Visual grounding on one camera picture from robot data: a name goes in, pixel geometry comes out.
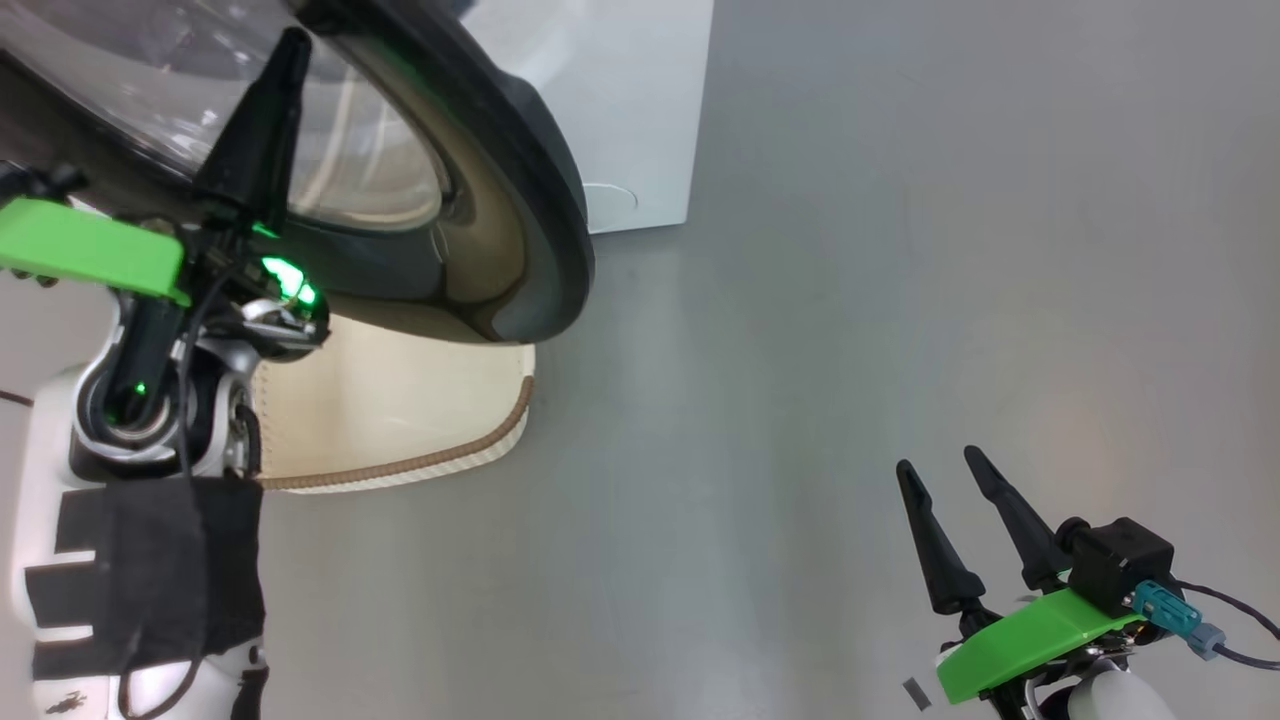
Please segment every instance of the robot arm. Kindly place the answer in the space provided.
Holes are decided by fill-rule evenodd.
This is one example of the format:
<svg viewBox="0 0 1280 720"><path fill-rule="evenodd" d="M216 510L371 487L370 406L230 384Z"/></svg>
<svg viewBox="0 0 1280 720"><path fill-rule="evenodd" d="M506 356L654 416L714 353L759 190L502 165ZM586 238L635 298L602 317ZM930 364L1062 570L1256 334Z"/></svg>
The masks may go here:
<svg viewBox="0 0 1280 720"><path fill-rule="evenodd" d="M1224 646L1225 634L1187 603L1183 588L1220 593L1176 580L1174 547L1160 536L1129 518L1098 528L1073 518L1051 533L979 448L966 447L965 460L1018 548L1023 580L1042 596L1005 618L987 610L980 601L986 588L942 532L924 483L909 461L899 464L899 487L933 610L960 615L963 639L943 646L937 666L952 703L987 701L1001 720L1174 720L1164 700L1128 665L1139 647L1171 635L1204 660L1221 653L1280 669ZM1247 611L1274 628L1261 614ZM1073 678L1079 682L1047 698L1037 696L1038 688Z"/></svg>
<svg viewBox="0 0 1280 720"><path fill-rule="evenodd" d="M285 31L205 167L209 215L100 219L83 184L0 164L0 265L114 288L101 354L36 397L10 593L33 628L40 714L256 720L268 678L257 579L261 460L250 378L328 334L250 238L278 228L310 38Z"/></svg>

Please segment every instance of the wire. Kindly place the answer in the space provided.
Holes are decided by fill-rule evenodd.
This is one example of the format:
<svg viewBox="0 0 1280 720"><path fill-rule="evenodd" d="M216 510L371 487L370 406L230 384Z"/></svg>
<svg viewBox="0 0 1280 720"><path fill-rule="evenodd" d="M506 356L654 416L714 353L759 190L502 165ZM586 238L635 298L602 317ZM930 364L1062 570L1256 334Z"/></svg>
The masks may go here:
<svg viewBox="0 0 1280 720"><path fill-rule="evenodd" d="M188 437L189 428L187 427L187 383L191 379L191 364L196 357L196 342L200 340L200 327L212 309L219 291L230 279L234 269L234 265L228 265L218 274L214 283L209 286L209 290L205 291L205 296L200 299L200 305L196 305L195 311L191 314L191 323L187 325L187 338L182 348L182 360L178 363L178 466L182 469L183 479L188 483L193 479L191 469L191 438Z"/></svg>
<svg viewBox="0 0 1280 720"><path fill-rule="evenodd" d="M1234 597L1226 594L1225 592L1216 591L1206 585L1197 585L1192 583L1184 583L1181 580L1174 580L1174 584L1184 591L1198 592L1201 594L1207 594L1208 597L1221 600L1222 602L1230 605L1231 607L1244 612L1245 615L1257 620L1268 633L1275 635L1280 641L1280 626L1277 626L1270 618L1262 614L1261 610L1253 607L1252 605L1235 600ZM1249 667L1257 667L1258 670L1276 670L1280 671L1280 662L1275 660L1260 660L1257 657L1244 655L1243 652L1235 652L1234 650L1226 647L1222 643L1213 646L1213 652L1221 655L1222 657L1239 662L1240 665L1248 665Z"/></svg>
<svg viewBox="0 0 1280 720"><path fill-rule="evenodd" d="M1221 600L1222 602L1230 605L1231 607L1257 620L1263 628L1267 629L1268 633L1271 633L1272 635L1275 635L1277 641L1280 641L1280 625L1276 625L1270 618L1263 615L1261 610L1257 610L1252 605L1235 600L1234 597L1226 594L1225 592L1216 591L1210 587L1184 583L1181 580L1174 580L1174 584L1176 584L1179 588L1184 591L1198 592L1201 594L1207 594L1212 598Z"/></svg>
<svg viewBox="0 0 1280 720"><path fill-rule="evenodd" d="M1240 665L1248 665L1249 667L1257 667L1258 670L1280 671L1280 662L1276 662L1275 660L1258 660L1257 657L1251 657L1248 655L1235 652L1234 650L1230 650L1221 643L1213 646L1213 652L1221 655L1222 657L1233 662L1239 662Z"/></svg>
<svg viewBox="0 0 1280 720"><path fill-rule="evenodd" d="M196 356L196 342L200 340L200 327L204 324L205 318L209 316L210 309L214 306L214 301L218 300L219 292L227 281L230 279L234 272L234 265L228 265L223 272L214 278L212 284L205 291L205 296L200 299L200 304L191 313L191 320L187 324L187 336L183 342L182 360L178 363L178 465L182 468L182 478L187 483L195 482L192 477L191 468L191 428L187 427L187 383L191 379L191 364L192 359ZM120 716L124 720L155 720L165 712L177 706L182 698L191 689L192 683L196 682L196 673L200 670L200 665L204 662L201 657L193 657L191 660L191 666L187 669L187 674L182 679L182 684L178 685L173 694L170 694L164 702L156 706L150 712L142 715L134 715L131 707L132 702L129 700L129 679L133 676L132 671L125 673L120 676L120 688L115 694L115 705L120 711Z"/></svg>
<svg viewBox="0 0 1280 720"><path fill-rule="evenodd" d="M191 689L191 685L196 683L196 673L200 671L200 665L204 660L192 660L191 666L187 667L187 674L182 676L182 683L178 684L178 689L173 691L164 702L155 706L152 710L143 712L141 715L133 714L133 701L129 698L129 684L133 679L133 670L120 675L120 691L115 693L115 706L120 711L120 717L124 720L156 720L165 712L174 708L182 698Z"/></svg>
<svg viewBox="0 0 1280 720"><path fill-rule="evenodd" d="M36 402L29 397L23 397L18 393L9 392L6 389L0 389L0 400L6 402L13 402L14 405L24 405L27 407L35 407Z"/></svg>

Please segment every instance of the teal connector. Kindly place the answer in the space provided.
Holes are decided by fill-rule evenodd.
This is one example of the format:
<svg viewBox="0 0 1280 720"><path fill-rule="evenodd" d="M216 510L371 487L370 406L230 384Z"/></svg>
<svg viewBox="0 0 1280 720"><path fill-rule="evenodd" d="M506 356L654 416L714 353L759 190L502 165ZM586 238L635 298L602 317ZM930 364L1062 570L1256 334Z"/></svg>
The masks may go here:
<svg viewBox="0 0 1280 720"><path fill-rule="evenodd" d="M1134 589L1133 611L1151 620L1152 625L1187 641L1192 651L1203 660L1217 657L1213 648L1226 642L1226 633L1206 623L1199 610L1151 580L1138 583Z"/></svg>
<svg viewBox="0 0 1280 720"><path fill-rule="evenodd" d="M1183 639L1204 621L1199 610L1152 580L1138 583L1133 591L1133 611Z"/></svg>

